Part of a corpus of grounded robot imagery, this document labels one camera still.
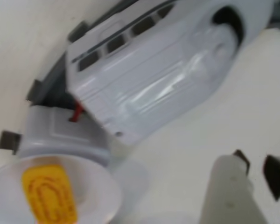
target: white toy car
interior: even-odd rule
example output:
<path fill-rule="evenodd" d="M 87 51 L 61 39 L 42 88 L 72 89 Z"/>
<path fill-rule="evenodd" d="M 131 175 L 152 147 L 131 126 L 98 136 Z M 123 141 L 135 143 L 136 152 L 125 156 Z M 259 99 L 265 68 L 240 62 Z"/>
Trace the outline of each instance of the white toy car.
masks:
<path fill-rule="evenodd" d="M 135 144 L 209 98 L 272 0 L 139 0 L 67 51 L 67 87 L 121 142 Z"/>

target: black plastic piece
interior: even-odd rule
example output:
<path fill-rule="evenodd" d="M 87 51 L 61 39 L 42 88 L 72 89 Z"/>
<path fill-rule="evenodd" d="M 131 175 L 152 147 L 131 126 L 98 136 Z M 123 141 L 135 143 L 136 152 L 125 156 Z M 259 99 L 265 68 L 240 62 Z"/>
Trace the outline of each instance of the black plastic piece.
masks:
<path fill-rule="evenodd" d="M 26 97 L 26 100 L 28 101 L 34 101 L 36 99 L 36 96 L 38 94 L 38 92 L 40 91 L 42 87 L 42 83 L 39 80 L 34 80 L 32 87 L 29 90 L 29 93 Z"/>
<path fill-rule="evenodd" d="M 238 46 L 244 40 L 245 29 L 239 14 L 230 6 L 221 8 L 213 16 L 213 23 L 215 24 L 228 24 L 230 25 L 238 38 Z"/>
<path fill-rule="evenodd" d="M 266 182 L 276 201 L 280 199 L 280 161 L 269 155 L 263 169 Z"/>
<path fill-rule="evenodd" d="M 249 175 L 251 164 L 250 164 L 250 161 L 245 156 L 245 154 L 241 150 L 237 150 L 237 151 L 235 151 L 234 155 L 239 157 L 240 159 L 242 159 L 246 163 L 246 165 L 247 165 L 246 175 Z"/>
<path fill-rule="evenodd" d="M 81 37 L 83 37 L 88 30 L 89 30 L 89 25 L 85 21 L 82 21 L 70 32 L 67 39 L 71 43 L 76 42 Z"/>
<path fill-rule="evenodd" d="M 12 150 L 15 155 L 19 149 L 20 141 L 20 134 L 3 131 L 0 137 L 0 149 Z"/>
<path fill-rule="evenodd" d="M 106 14 L 104 14 L 102 17 L 100 17 L 98 20 L 96 20 L 93 24 L 90 26 L 87 25 L 86 22 L 80 23 L 68 36 L 69 41 L 74 42 L 77 39 L 81 38 L 87 31 L 90 29 L 96 27 L 100 23 L 104 22 L 111 16 L 113 16 L 116 13 L 119 13 L 126 8 L 130 7 L 132 4 L 137 2 L 138 0 L 123 0 L 119 4 L 117 4 L 115 7 L 113 7 L 111 10 L 109 10 Z M 85 54 L 89 54 L 93 51 L 95 51 L 97 48 L 102 46 L 103 44 L 106 44 L 107 42 L 111 41 L 114 37 L 120 35 L 123 30 L 127 29 L 128 27 L 131 27 L 138 23 L 139 21 L 143 20 L 145 17 L 149 16 L 153 11 L 158 10 L 160 7 L 164 7 L 167 4 L 174 2 L 176 0 L 167 0 L 166 2 L 160 4 L 154 9 L 151 9 L 138 19 L 134 20 L 132 23 L 128 24 L 112 36 L 106 38 L 98 45 L 92 47 L 91 49 L 88 49 Z M 76 63 L 77 61 L 81 60 L 85 57 L 85 54 L 79 56 L 78 58 L 75 58 L 72 63 Z M 42 82 L 38 82 L 37 84 L 33 85 L 27 99 L 32 102 L 32 105 L 43 105 L 48 107 L 60 107 L 64 109 L 75 109 L 75 100 L 74 98 L 67 93 L 66 91 L 66 76 L 65 76 L 65 53 L 62 55 L 62 57 L 58 60 L 58 62 L 55 64 L 55 66 L 52 68 L 52 70 L 49 72 L 49 74 L 45 77 L 45 79 Z"/>
<path fill-rule="evenodd" d="M 42 82 L 35 83 L 27 97 L 32 105 L 75 109 L 75 100 L 66 91 L 65 54 Z"/>

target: white surface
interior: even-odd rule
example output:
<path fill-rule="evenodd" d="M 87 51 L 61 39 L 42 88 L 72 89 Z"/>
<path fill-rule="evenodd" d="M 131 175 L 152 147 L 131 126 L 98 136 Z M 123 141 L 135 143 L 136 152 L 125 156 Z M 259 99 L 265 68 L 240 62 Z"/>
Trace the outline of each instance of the white surface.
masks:
<path fill-rule="evenodd" d="M 48 164 L 61 165 L 68 174 L 77 213 L 80 215 L 79 224 L 106 224 L 114 218 L 120 208 L 122 195 L 118 184 L 105 168 L 81 157 L 47 155 L 20 159 L 0 169 L 1 222 L 34 222 L 21 179 L 27 169 Z"/>
<path fill-rule="evenodd" d="M 0 0 L 0 62 L 7 62 L 0 64 L 0 131 L 20 128 L 33 78 L 61 55 L 60 40 L 81 14 L 91 12 L 94 18 L 114 2 Z M 279 224 L 280 203 L 273 201 L 261 173 L 267 153 L 280 155 L 278 31 L 266 31 L 242 53 L 210 100 L 136 148 L 116 150 L 113 172 L 124 189 L 124 205 L 115 223 L 196 223 L 213 162 L 238 148 L 252 162 L 260 208 L 269 223 Z M 0 151 L 2 163 L 9 160 L 5 153 Z"/>

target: wheel well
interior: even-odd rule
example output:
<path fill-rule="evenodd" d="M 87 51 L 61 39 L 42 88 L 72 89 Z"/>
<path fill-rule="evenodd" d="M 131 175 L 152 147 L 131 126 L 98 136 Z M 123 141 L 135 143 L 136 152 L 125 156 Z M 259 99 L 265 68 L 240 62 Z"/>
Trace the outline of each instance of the wheel well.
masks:
<path fill-rule="evenodd" d="M 221 8 L 219 11 L 217 11 L 213 18 L 212 22 L 214 24 L 228 24 L 230 25 L 238 39 L 238 46 L 240 46 L 244 40 L 245 37 L 245 30 L 244 30 L 244 25 L 241 20 L 241 17 L 237 13 L 236 10 L 234 10 L 230 6 L 226 6 Z"/>

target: yellow label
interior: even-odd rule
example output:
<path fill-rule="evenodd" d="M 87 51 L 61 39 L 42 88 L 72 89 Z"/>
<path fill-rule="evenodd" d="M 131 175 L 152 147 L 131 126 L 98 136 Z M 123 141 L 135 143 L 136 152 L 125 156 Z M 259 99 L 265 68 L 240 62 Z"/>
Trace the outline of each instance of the yellow label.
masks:
<path fill-rule="evenodd" d="M 74 224 L 77 211 L 70 181 L 59 165 L 29 168 L 22 176 L 26 198 L 39 224 Z"/>

